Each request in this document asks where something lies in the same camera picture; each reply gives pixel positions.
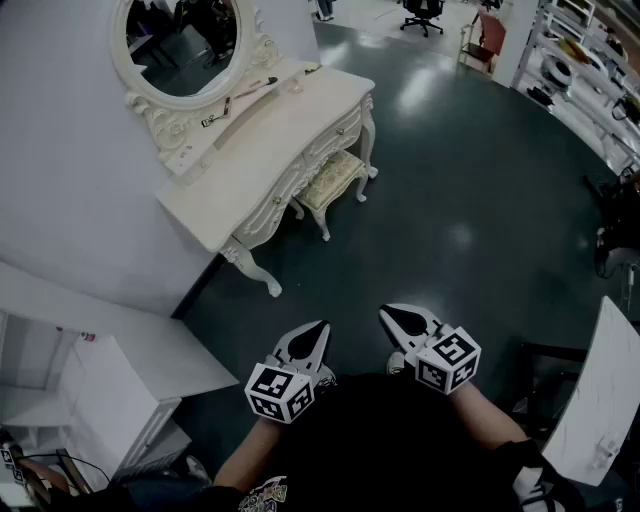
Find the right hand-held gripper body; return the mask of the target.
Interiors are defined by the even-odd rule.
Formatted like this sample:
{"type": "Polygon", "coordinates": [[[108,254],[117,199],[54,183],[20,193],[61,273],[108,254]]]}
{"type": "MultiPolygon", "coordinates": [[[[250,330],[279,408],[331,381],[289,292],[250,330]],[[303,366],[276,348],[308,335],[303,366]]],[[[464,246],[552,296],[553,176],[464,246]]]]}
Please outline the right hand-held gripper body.
{"type": "Polygon", "coordinates": [[[444,325],[408,354],[407,364],[417,382],[449,395],[476,374],[480,358],[481,347],[464,328],[444,325]]]}

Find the person's black shirt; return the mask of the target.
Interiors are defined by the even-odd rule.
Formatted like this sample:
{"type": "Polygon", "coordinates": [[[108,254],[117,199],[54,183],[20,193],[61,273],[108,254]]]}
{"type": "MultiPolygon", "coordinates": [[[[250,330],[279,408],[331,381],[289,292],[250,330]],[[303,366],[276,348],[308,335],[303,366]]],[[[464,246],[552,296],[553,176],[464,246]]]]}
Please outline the person's black shirt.
{"type": "Polygon", "coordinates": [[[215,487],[209,512],[586,512],[537,445],[470,437],[448,395],[383,374],[344,378],[287,425],[242,493],[215,487]]]}

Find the white storage rack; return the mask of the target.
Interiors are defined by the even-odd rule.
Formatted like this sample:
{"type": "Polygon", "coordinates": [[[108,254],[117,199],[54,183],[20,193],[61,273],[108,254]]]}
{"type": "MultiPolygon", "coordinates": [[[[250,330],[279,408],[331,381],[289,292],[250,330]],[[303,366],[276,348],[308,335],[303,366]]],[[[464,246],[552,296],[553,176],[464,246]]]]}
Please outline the white storage rack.
{"type": "Polygon", "coordinates": [[[640,67],[624,44],[628,32],[596,17],[595,0],[540,0],[512,87],[569,128],[616,175],[640,168],[640,67]],[[566,91],[547,88],[542,58],[555,55],[572,71],[566,91]]]}

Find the cushioned floral stool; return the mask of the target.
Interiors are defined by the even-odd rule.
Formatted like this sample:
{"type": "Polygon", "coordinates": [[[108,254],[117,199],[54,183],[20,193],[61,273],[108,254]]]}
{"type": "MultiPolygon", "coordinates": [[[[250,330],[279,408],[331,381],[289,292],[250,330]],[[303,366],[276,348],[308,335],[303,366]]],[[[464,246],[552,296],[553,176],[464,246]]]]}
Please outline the cushioned floral stool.
{"type": "Polygon", "coordinates": [[[326,222],[329,206],[355,181],[358,182],[356,200],[364,203],[368,180],[364,162],[348,151],[340,150],[329,157],[310,182],[292,197],[289,205],[295,210],[298,220],[302,220],[308,210],[321,231],[322,239],[328,242],[331,238],[326,222]]]}

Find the white ornate dressing table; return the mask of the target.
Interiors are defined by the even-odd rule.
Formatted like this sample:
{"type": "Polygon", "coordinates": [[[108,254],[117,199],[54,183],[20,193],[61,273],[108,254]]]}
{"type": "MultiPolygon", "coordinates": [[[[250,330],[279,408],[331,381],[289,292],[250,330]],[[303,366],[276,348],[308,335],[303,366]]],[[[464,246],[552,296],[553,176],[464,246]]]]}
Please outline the white ornate dressing table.
{"type": "Polygon", "coordinates": [[[374,83],[326,66],[306,75],[311,62],[282,56],[255,11],[257,34],[227,118],[204,128],[201,121],[222,116],[224,107],[134,112],[145,120],[169,172],[157,193],[164,209],[206,250],[278,296],[281,285],[252,251],[275,234],[292,197],[331,155],[359,145],[361,161],[369,161],[374,83]],[[278,82],[234,100],[271,76],[278,82]],[[293,78],[303,84],[301,93],[284,90],[293,78]]]}

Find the white marble table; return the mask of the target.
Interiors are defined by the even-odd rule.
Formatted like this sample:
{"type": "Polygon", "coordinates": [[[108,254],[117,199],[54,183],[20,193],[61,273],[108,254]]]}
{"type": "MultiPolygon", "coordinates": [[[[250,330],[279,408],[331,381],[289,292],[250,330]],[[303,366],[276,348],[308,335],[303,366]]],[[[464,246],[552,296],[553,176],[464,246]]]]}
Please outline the white marble table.
{"type": "Polygon", "coordinates": [[[563,477],[597,487],[640,407],[640,333],[603,297],[574,391],[542,454],[563,477]]]}

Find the red chair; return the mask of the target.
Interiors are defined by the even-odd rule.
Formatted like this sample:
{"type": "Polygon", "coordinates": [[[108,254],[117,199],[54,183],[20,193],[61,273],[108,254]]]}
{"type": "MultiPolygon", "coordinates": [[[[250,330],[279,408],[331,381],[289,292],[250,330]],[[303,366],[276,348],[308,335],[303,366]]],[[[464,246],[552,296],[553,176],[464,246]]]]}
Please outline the red chair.
{"type": "Polygon", "coordinates": [[[469,61],[473,61],[480,65],[479,71],[491,74],[505,36],[506,29],[500,19],[486,10],[478,9],[473,20],[460,28],[457,64],[471,67],[469,61]]]}

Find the white shelving cabinet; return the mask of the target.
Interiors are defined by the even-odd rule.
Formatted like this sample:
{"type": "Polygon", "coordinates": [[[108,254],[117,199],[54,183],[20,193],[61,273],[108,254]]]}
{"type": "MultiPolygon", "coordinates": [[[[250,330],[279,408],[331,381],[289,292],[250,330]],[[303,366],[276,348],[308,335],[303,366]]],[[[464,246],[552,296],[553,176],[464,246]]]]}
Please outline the white shelving cabinet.
{"type": "Polygon", "coordinates": [[[0,426],[28,454],[65,450],[90,488],[170,465],[181,401],[235,384],[181,322],[0,262],[0,426]]]}

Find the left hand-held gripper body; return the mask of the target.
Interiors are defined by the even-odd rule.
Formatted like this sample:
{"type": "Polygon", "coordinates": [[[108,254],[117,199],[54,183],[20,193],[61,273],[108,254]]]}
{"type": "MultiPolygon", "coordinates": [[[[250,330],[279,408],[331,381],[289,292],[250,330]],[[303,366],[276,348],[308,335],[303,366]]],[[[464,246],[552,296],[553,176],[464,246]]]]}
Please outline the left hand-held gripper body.
{"type": "Polygon", "coordinates": [[[289,360],[282,352],[257,363],[244,392],[252,411],[263,418],[291,424],[315,401],[321,360],[289,360]]]}

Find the oval white-framed mirror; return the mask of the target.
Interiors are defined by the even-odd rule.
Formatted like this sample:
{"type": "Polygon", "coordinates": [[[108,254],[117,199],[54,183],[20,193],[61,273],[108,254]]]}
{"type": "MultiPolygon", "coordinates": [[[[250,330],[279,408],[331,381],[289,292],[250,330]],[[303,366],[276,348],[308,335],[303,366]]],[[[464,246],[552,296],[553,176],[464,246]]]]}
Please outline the oval white-framed mirror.
{"type": "Polygon", "coordinates": [[[223,108],[248,67],[255,0],[116,0],[111,57],[125,104],[223,108]]]}

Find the long-handled makeup brush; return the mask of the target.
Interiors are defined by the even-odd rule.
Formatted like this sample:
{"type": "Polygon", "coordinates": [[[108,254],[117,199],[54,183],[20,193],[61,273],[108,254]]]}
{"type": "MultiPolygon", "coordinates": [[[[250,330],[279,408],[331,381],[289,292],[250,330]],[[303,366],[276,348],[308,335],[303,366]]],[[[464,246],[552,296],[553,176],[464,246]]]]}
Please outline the long-handled makeup brush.
{"type": "Polygon", "coordinates": [[[252,84],[249,87],[248,90],[236,95],[234,97],[234,100],[249,96],[249,95],[253,94],[254,92],[256,92],[257,90],[259,90],[261,88],[264,88],[264,87],[272,86],[277,82],[278,82],[278,78],[275,77],[275,76],[269,77],[266,81],[259,81],[259,82],[255,83],[255,84],[252,84]]]}

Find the white round device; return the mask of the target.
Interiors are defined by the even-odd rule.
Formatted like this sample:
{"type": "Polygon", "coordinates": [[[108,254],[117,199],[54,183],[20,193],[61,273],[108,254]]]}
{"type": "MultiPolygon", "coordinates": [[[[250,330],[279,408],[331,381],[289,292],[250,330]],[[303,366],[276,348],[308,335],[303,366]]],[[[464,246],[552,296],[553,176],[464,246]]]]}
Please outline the white round device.
{"type": "Polygon", "coordinates": [[[564,61],[551,54],[542,58],[540,74],[545,86],[555,91],[566,91],[573,81],[571,68],[564,61]]]}

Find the black equipment pile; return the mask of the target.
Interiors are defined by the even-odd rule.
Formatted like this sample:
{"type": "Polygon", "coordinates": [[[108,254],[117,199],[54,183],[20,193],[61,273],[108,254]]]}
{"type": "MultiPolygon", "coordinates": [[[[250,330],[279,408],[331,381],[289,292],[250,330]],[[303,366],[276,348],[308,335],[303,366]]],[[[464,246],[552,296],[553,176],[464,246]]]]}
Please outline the black equipment pile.
{"type": "Polygon", "coordinates": [[[602,225],[596,232],[596,275],[609,279],[614,273],[614,270],[606,271],[611,252],[617,249],[640,251],[640,168],[634,170],[629,165],[612,182],[596,184],[586,175],[582,180],[602,216],[602,225]]]}

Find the person's right forearm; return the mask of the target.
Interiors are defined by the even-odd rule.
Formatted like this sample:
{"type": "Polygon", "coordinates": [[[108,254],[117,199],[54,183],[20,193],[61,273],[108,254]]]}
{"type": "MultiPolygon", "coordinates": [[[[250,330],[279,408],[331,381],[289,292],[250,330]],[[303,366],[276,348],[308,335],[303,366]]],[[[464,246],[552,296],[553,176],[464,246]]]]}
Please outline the person's right forearm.
{"type": "Polygon", "coordinates": [[[507,443],[528,440],[521,427],[472,383],[462,384],[448,399],[464,429],[484,448],[495,450],[507,443]]]}

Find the person's left forearm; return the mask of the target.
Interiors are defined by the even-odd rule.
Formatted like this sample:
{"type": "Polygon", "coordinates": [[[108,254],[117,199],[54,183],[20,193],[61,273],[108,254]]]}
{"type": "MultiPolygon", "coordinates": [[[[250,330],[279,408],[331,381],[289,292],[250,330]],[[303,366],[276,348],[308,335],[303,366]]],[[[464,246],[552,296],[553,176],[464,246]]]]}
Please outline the person's left forearm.
{"type": "Polygon", "coordinates": [[[260,418],[232,455],[221,466],[213,485],[247,493],[274,457],[286,424],[260,418]]]}

